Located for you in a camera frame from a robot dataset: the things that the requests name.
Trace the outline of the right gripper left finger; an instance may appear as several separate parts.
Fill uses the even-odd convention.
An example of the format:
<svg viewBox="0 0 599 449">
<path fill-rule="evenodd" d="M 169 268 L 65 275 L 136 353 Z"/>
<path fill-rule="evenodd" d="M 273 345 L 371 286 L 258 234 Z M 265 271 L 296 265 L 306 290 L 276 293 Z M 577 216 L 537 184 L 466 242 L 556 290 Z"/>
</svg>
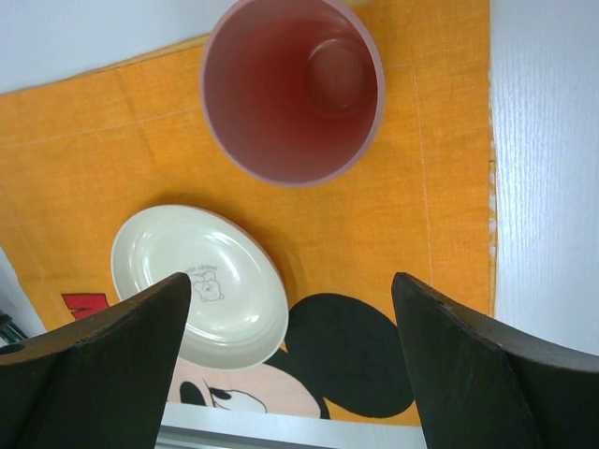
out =
<svg viewBox="0 0 599 449">
<path fill-rule="evenodd" d="M 1 349 L 4 448 L 152 448 L 189 312 L 175 273 L 67 326 Z"/>
</svg>

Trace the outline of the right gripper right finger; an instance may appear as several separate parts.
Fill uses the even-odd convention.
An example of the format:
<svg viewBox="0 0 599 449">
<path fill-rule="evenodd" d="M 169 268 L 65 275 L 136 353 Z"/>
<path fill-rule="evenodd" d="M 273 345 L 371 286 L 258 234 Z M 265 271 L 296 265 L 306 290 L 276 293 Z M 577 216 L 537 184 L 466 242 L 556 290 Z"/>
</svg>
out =
<svg viewBox="0 0 599 449">
<path fill-rule="evenodd" d="M 595 448 L 598 358 L 470 309 L 408 273 L 392 299 L 430 448 Z"/>
</svg>

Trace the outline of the cream white plate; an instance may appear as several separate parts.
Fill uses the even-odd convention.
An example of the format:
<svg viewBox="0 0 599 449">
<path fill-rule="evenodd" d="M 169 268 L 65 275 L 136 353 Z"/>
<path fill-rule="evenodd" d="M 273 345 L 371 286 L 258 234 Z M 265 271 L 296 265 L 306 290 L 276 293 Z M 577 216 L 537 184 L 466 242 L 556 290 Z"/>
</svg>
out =
<svg viewBox="0 0 599 449">
<path fill-rule="evenodd" d="M 191 295 L 182 359 L 206 369 L 249 369 L 284 341 L 289 306 L 263 248 L 224 217 L 164 205 L 141 210 L 119 229 L 110 270 L 121 300 L 181 272 Z"/>
</svg>

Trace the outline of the orange Mickey Mouse placemat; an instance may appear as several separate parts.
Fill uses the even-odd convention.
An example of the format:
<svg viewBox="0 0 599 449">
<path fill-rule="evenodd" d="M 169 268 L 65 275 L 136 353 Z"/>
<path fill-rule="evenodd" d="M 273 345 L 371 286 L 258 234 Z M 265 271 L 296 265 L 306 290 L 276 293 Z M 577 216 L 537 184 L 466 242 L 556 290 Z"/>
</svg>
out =
<svg viewBox="0 0 599 449">
<path fill-rule="evenodd" d="M 110 250 L 135 212 L 212 210 L 269 254 L 291 306 L 338 293 L 392 316 L 409 272 L 490 312 L 493 190 L 487 1 L 357 11 L 387 80 L 361 160 L 315 187 L 259 181 L 218 148 L 193 43 L 1 99 L 1 244 L 47 329 L 117 301 Z"/>
</svg>

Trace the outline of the pink plastic cup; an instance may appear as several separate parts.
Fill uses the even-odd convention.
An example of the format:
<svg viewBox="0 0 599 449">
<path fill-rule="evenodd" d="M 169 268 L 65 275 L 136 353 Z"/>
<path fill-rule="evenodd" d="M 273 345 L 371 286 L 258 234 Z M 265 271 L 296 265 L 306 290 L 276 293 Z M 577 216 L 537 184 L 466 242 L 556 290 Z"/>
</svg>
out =
<svg viewBox="0 0 599 449">
<path fill-rule="evenodd" d="M 271 184 L 332 181 L 369 150 L 386 80 L 364 23 L 340 1 L 239 1 L 212 30 L 199 73 L 222 151 Z"/>
</svg>

